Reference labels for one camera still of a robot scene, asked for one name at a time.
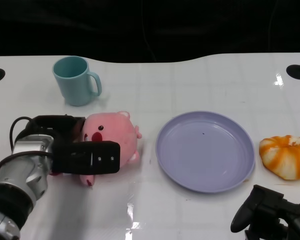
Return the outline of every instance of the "table surface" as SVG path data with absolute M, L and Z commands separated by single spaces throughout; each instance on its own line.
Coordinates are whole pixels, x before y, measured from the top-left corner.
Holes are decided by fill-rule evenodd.
M 102 96 L 82 107 L 65 104 L 52 74 L 61 56 L 0 57 L 0 160 L 10 154 L 16 118 L 38 115 L 87 117 L 128 111 L 140 126 L 141 163 L 98 176 L 93 188 L 74 176 L 48 177 L 48 190 L 21 231 L 21 240 L 240 240 L 231 221 L 253 185 L 300 203 L 300 181 L 283 181 L 258 155 L 266 137 L 300 136 L 300 80 L 286 68 L 300 53 L 220 54 L 175 63 L 108 63 L 88 59 L 99 74 Z M 219 194 L 187 190 L 158 165 L 155 141 L 171 118 L 213 111 L 235 120 L 255 146 L 255 169 L 239 187 Z M 19 123 L 15 135 L 25 126 Z

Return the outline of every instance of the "black cable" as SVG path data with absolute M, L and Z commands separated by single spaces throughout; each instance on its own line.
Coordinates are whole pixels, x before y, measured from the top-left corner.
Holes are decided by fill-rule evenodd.
M 148 43 L 147 36 L 146 36 L 146 31 L 145 31 L 145 25 L 144 25 L 144 0 L 141 0 L 141 24 L 142 24 L 142 34 L 143 34 L 143 40 L 146 44 L 146 47 L 148 51 L 151 54 L 152 61 L 155 63 L 157 62 L 156 56 L 154 52 L 152 51 L 150 44 Z
M 30 121 L 32 121 L 32 118 L 27 117 L 27 116 L 21 116 L 21 117 L 18 117 L 16 120 L 14 120 L 14 122 L 12 123 L 12 125 L 10 127 L 10 133 L 9 133 L 11 151 L 14 149 L 14 141 L 13 141 L 13 136 L 12 136 L 14 133 L 14 128 L 15 128 L 15 125 L 17 124 L 17 122 L 19 122 L 20 120 L 28 120 L 30 122 Z
M 273 10 L 272 10 L 272 13 L 271 13 L 269 26 L 268 26 L 268 52 L 269 53 L 271 52 L 271 27 L 272 27 L 272 21 L 274 19 L 275 13 L 276 13 L 278 3 L 279 3 L 279 0 L 276 0 L 275 4 L 274 4 L 274 7 L 273 7 Z
M 7 156 L 5 159 L 3 159 L 2 161 L 0 161 L 0 168 L 3 165 L 11 162 L 15 158 L 24 157 L 24 156 L 32 156 L 32 155 L 42 156 L 42 157 L 49 157 L 49 158 L 53 157 L 53 154 L 50 153 L 50 152 L 45 152 L 45 151 L 23 151 L 23 152 L 19 152 L 19 153 Z

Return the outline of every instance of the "toy pumpkin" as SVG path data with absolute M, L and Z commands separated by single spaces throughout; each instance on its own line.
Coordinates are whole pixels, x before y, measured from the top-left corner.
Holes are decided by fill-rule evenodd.
M 263 165 L 284 180 L 300 179 L 300 137 L 286 135 L 265 138 L 259 154 Z

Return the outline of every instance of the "plush toy mouth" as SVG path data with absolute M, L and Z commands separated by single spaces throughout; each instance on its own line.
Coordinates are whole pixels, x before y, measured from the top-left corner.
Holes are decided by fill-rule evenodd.
M 92 135 L 92 138 L 91 138 L 91 141 L 92 142 L 102 142 L 102 135 L 100 132 L 95 132 L 93 135 Z M 88 135 L 85 134 L 84 135 L 84 141 L 87 142 L 89 141 L 89 138 L 88 138 Z

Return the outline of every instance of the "stuffed animal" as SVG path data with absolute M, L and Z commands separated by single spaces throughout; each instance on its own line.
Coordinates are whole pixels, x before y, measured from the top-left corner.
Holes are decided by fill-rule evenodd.
M 138 126 L 133 126 L 126 111 L 95 113 L 87 117 L 82 128 L 81 141 L 112 141 L 120 145 L 120 168 L 126 163 L 137 163 L 137 139 L 141 139 Z M 93 186 L 95 176 L 81 175 L 84 185 Z

